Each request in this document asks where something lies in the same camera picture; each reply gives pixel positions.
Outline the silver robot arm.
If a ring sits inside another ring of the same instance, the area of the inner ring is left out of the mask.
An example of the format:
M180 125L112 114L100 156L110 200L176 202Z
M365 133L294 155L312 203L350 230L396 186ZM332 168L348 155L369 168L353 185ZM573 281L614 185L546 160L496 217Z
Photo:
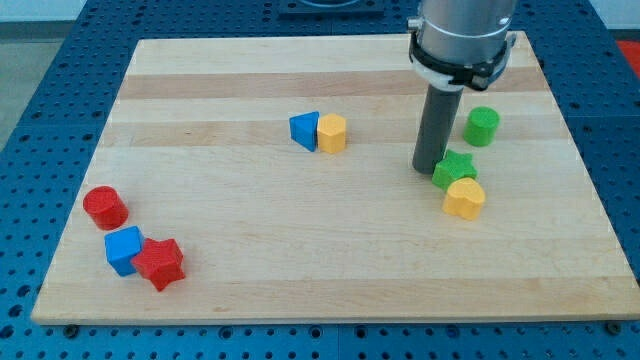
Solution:
M407 19L409 58L431 86L484 91L504 72L516 0L423 0Z

